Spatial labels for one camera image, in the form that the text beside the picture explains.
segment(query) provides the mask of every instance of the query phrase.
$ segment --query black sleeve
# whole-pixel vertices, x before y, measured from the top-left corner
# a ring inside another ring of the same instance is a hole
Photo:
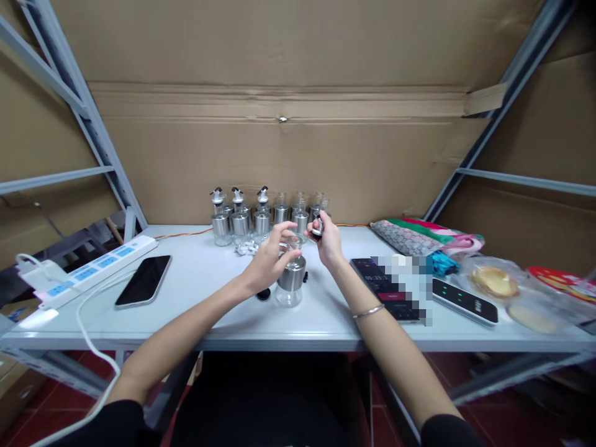
[[[483,447],[484,441],[463,419],[453,415],[431,417],[422,426],[422,447]]]
[[[52,447],[159,447],[160,443],[160,434],[145,424],[143,407],[134,400],[118,400]]]

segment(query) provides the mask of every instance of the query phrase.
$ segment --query power adapter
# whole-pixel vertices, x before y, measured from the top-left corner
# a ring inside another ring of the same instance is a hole
[[[33,263],[19,259],[17,270],[20,278],[39,293],[47,292],[68,281],[68,273],[50,260]]]

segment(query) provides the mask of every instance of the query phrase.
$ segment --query power strip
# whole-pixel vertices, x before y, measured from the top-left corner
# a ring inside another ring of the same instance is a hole
[[[65,284],[77,288],[78,291],[86,292],[114,273],[125,268],[131,262],[136,261],[145,253],[157,247],[157,245],[157,241],[151,237],[137,236],[130,242],[110,251],[106,255],[70,272]],[[40,309],[58,310],[69,301],[78,297],[80,295],[78,291],[60,285],[47,292],[35,291],[35,295],[42,301],[39,306]]]

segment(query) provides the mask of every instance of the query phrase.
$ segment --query smartphone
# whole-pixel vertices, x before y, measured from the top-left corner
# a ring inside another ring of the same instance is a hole
[[[412,301],[406,299],[405,292],[399,291],[399,284],[391,282],[371,258],[352,259],[350,264],[360,279],[385,305],[385,309],[400,323],[420,323],[419,309],[412,308]]]
[[[126,309],[153,302],[171,261],[171,256],[144,259],[116,300],[116,309]]]
[[[499,311],[493,303],[437,278],[433,278],[433,298],[477,323],[494,326],[499,322]]]

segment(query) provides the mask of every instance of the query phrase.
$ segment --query silver bracelet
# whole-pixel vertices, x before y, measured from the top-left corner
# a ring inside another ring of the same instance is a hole
[[[371,310],[367,310],[366,312],[363,312],[361,314],[352,315],[352,318],[355,319],[355,320],[357,320],[360,317],[365,317],[367,315],[374,314],[375,312],[378,312],[381,309],[385,309],[385,305],[384,304],[378,305],[377,307],[374,307]]]

